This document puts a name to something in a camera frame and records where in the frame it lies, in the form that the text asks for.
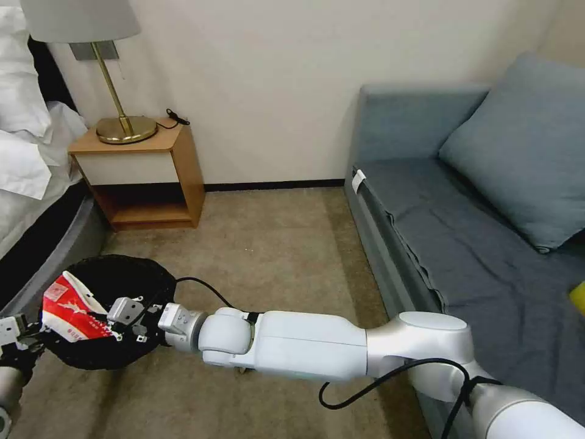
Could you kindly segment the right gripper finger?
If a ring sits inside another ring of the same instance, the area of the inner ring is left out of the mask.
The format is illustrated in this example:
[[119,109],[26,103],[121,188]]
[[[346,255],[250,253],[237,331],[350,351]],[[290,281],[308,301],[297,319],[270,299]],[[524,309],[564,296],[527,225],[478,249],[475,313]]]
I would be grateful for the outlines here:
[[121,326],[117,327],[113,323],[107,323],[106,328],[109,334],[115,338],[116,341],[133,340],[137,343],[145,343],[146,336],[143,334],[135,334],[132,327]]
[[121,297],[117,298],[107,313],[107,320],[140,320],[146,312],[154,313],[160,310],[158,304],[148,304],[144,298]]

